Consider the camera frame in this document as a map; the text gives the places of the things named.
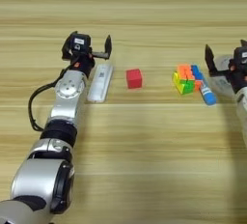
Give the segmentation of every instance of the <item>orange block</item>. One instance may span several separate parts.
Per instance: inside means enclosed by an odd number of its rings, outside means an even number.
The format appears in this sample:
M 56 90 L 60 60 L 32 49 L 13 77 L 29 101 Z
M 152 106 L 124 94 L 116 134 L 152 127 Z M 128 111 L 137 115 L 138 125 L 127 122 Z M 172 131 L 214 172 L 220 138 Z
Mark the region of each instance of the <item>orange block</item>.
M 195 91 L 199 91 L 203 84 L 202 80 L 195 80 Z
M 178 65 L 178 76 L 180 80 L 195 80 L 190 65 Z

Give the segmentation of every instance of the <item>blue block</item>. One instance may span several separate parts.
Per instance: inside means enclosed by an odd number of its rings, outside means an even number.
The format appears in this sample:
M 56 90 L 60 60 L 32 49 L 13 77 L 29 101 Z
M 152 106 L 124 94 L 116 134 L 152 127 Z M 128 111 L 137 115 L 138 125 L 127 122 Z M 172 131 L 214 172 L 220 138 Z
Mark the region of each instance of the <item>blue block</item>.
M 203 80 L 203 75 L 200 73 L 198 66 L 192 65 L 191 69 L 196 80 Z

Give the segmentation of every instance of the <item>yellow block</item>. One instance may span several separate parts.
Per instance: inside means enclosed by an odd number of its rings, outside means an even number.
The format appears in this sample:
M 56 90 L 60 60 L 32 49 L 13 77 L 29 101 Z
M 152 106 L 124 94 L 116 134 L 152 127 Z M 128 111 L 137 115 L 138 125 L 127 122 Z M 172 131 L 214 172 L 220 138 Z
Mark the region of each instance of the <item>yellow block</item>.
M 182 94 L 183 89 L 184 89 L 184 84 L 179 83 L 180 79 L 179 79 L 177 72 L 174 72 L 174 74 L 173 74 L 173 81 L 174 81 L 174 84 L 176 85 L 178 91 Z

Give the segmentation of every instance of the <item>white label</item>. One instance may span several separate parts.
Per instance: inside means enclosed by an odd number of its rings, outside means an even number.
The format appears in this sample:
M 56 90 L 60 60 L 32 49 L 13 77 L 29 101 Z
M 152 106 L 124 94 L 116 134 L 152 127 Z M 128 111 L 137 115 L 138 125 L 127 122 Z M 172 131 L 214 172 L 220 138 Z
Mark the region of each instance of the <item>white label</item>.
M 84 44 L 84 40 L 77 39 L 77 38 L 74 39 L 74 42 Z

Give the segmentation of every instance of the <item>colorful blocks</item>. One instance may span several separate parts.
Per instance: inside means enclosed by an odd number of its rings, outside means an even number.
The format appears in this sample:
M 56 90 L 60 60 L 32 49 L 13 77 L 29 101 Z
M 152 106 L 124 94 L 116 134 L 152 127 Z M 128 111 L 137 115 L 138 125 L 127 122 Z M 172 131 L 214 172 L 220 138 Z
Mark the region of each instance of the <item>colorful blocks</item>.
M 178 65 L 177 72 L 173 76 L 178 91 L 182 94 L 199 91 L 203 82 L 203 75 L 196 65 Z
M 143 83 L 141 71 L 139 69 L 127 70 L 126 80 L 128 89 L 141 88 Z

